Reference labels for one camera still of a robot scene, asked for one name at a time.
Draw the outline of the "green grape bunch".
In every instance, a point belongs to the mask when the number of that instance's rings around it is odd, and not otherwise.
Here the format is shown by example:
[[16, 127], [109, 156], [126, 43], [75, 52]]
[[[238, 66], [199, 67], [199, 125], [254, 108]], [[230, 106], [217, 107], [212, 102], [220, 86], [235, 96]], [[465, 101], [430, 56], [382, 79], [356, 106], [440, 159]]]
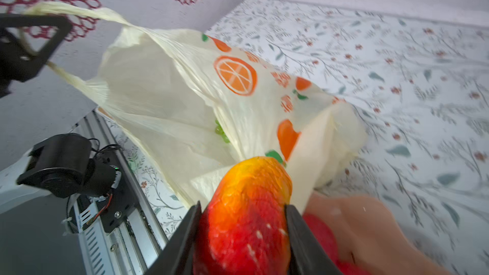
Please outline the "green grape bunch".
[[220, 125], [220, 122], [218, 120], [215, 120], [215, 123], [216, 123], [215, 133], [219, 135], [226, 144], [229, 144], [230, 140], [227, 137], [226, 133], [224, 132], [222, 126]]

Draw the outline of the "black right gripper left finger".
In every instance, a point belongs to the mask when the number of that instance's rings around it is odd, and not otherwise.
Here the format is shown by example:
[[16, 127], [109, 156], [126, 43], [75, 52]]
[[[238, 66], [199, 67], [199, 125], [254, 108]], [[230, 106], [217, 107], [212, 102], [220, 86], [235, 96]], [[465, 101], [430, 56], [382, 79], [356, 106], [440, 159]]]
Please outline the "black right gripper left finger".
[[178, 229], [145, 275], [193, 274], [194, 243], [201, 215], [201, 204], [198, 202], [187, 211]]

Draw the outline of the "cream plastic bag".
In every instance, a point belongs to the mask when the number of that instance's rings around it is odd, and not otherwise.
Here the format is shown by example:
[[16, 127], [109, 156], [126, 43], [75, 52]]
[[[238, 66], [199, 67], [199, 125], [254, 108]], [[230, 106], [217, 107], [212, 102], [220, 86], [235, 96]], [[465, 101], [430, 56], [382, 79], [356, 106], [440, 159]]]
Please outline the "cream plastic bag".
[[[144, 28], [107, 8], [58, 2], [26, 13], [122, 26], [94, 78], [50, 68], [118, 124], [186, 207], [207, 205], [233, 165], [269, 156], [291, 177], [292, 204], [304, 210], [312, 190], [343, 172], [367, 141], [346, 101], [199, 31]], [[215, 120], [229, 144], [215, 133]]]

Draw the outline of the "red yellow peach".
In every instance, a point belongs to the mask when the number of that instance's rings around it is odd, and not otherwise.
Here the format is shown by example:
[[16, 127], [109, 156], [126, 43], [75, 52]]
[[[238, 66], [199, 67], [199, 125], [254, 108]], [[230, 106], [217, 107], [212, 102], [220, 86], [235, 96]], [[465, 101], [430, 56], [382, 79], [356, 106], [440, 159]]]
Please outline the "red yellow peach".
[[202, 213], [194, 274], [286, 274], [291, 249], [285, 206], [292, 181], [272, 157], [238, 163]]

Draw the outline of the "red apple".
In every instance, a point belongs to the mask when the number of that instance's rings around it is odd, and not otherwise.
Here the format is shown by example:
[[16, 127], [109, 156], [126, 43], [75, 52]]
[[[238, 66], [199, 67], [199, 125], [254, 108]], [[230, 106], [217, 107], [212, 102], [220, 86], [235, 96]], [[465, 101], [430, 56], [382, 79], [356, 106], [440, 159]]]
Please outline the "red apple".
[[360, 267], [350, 262], [345, 262], [339, 259], [338, 245], [332, 230], [317, 216], [305, 213], [303, 220], [321, 244], [327, 256], [334, 262], [336, 267], [343, 274], [364, 275], [369, 274]]

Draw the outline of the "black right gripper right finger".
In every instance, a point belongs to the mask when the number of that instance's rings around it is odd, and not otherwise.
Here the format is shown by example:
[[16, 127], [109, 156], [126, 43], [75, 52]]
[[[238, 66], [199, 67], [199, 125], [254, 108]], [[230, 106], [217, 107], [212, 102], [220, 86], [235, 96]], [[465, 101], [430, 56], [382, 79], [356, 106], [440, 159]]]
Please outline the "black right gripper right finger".
[[327, 256], [297, 208], [286, 205], [285, 214], [291, 251], [288, 274], [341, 275], [342, 272]]

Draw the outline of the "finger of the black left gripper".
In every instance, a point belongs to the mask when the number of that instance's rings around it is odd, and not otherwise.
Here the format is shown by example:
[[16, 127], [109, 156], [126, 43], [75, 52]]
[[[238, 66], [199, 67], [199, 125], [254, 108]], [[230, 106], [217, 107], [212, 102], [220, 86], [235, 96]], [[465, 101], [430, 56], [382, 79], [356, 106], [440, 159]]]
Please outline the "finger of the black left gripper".
[[[21, 40], [24, 29], [53, 27], [55, 34], [38, 50], [29, 50]], [[1, 97], [10, 94], [13, 81], [26, 82], [38, 76], [73, 26], [64, 16], [1, 15]]]

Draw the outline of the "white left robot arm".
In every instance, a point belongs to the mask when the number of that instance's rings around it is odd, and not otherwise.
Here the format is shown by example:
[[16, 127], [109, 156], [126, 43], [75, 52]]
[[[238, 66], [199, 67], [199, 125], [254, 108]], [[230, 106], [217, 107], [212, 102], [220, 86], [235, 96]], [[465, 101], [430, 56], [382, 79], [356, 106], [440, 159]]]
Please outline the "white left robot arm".
[[[53, 37], [30, 53], [12, 29], [52, 27]], [[37, 77], [72, 30], [63, 16], [1, 15], [1, 97], [10, 85]], [[53, 194], [61, 199], [74, 194], [99, 197], [115, 188], [121, 179], [115, 167], [95, 160], [92, 141], [76, 133], [52, 136], [34, 145], [20, 160], [1, 172], [1, 212]]]

